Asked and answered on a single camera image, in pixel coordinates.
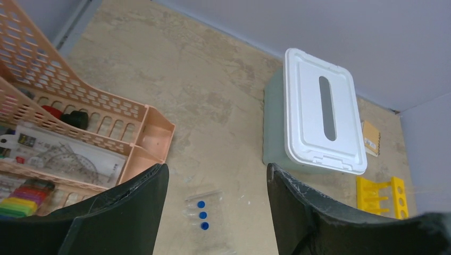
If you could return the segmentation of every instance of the red object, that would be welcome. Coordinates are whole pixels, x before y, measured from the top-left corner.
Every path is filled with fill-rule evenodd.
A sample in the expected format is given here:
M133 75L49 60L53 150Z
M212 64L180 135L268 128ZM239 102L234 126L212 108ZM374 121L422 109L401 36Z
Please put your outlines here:
M16 190L14 190L14 193L16 192L20 192L20 193L24 193L24 194L32 194L35 196L39 196L42 199L45 199L48 195L48 192L42 192L39 190L34 190L34 189L30 189L30 188L25 188L25 187L19 187Z
M63 112L48 105L43 105L42 108L46 111L48 111L50 114L52 114L55 118L58 120L61 118L61 115L63 115Z
M19 163L19 164L25 164L25 159L24 159L24 158L21 158L21 157L16 157L16 158L15 158L15 161L16 161L17 163Z

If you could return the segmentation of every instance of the blue cap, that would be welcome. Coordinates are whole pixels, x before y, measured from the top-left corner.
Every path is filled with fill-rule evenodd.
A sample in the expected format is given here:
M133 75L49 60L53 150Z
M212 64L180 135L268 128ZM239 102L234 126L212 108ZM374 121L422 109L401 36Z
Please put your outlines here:
M199 207L199 208L204 208L205 207L205 202L204 201L199 201L199 202L197 202L197 207Z
M203 230L207 230L208 228L209 228L209 224L208 224L208 222L202 222L201 223L201 229L203 229Z
M199 214L199 218L201 218L201 219L207 218L207 212L201 211L201 213Z

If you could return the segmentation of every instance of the yellow test tube rack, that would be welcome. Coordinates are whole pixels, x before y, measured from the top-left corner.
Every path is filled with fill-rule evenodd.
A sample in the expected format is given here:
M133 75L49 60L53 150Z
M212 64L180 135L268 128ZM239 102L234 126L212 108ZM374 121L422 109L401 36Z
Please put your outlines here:
M380 201L388 200L388 197L380 197L379 190L391 187L393 196L393 208L397 219L408 218L407 199L404 180L392 177L389 182L372 182L363 177L357 177L357 208L366 212L381 215L388 213L390 209L380 208Z

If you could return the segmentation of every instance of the white lid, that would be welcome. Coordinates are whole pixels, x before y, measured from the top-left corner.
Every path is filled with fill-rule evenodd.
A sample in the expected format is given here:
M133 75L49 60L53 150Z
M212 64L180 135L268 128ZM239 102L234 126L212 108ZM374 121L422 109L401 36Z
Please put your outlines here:
M344 68L299 49L285 52L285 152L298 164L366 170L354 81Z

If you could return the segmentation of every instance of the small vial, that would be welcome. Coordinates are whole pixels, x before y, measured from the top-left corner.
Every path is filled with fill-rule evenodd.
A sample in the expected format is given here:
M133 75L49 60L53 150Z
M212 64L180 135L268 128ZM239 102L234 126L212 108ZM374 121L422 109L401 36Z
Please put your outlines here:
M182 214L187 218L197 219L199 217L199 211L196 209L186 209L182 211Z
M199 213L199 218L201 218L201 219L206 219L206 218L207 218L207 212L201 211L201 212Z
M193 202L189 203L188 205L186 205L186 207L188 209L199 209L199 208L202 209L205 207L205 201L203 201L203 200L198 201L198 202L193 201Z
M208 224L208 222L202 222L201 223L201 229L202 230L207 230L210 227L210 225Z

